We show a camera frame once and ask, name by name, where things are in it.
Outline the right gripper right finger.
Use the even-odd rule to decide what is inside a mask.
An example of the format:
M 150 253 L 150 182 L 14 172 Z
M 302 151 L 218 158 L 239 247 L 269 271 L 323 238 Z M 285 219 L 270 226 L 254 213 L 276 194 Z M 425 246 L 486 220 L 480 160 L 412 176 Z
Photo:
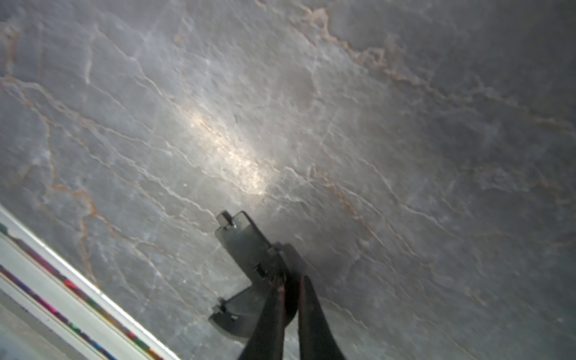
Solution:
M 311 279 L 301 276 L 298 295 L 298 339 L 302 360 L 345 360 L 329 328 Z

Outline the black mouse battery cover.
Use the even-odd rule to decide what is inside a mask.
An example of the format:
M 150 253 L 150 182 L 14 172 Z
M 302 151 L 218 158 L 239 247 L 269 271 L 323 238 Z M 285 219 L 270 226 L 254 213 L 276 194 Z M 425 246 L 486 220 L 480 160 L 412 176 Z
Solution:
M 309 279 L 297 267 L 300 256 L 290 245 L 270 242 L 245 211 L 217 216 L 214 232 L 250 285 L 229 298 L 220 298 L 208 321 L 222 334 L 246 342 L 252 338 L 276 278 L 285 289 L 284 322 L 288 326 L 299 310 Z

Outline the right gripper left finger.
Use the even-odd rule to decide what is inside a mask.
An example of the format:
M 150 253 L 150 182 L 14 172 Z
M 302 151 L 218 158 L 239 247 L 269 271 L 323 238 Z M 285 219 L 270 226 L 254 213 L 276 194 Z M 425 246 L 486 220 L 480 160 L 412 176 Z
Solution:
M 271 285 L 256 328 L 245 345 L 240 360 L 282 359 L 285 332 L 285 284 L 276 277 Z

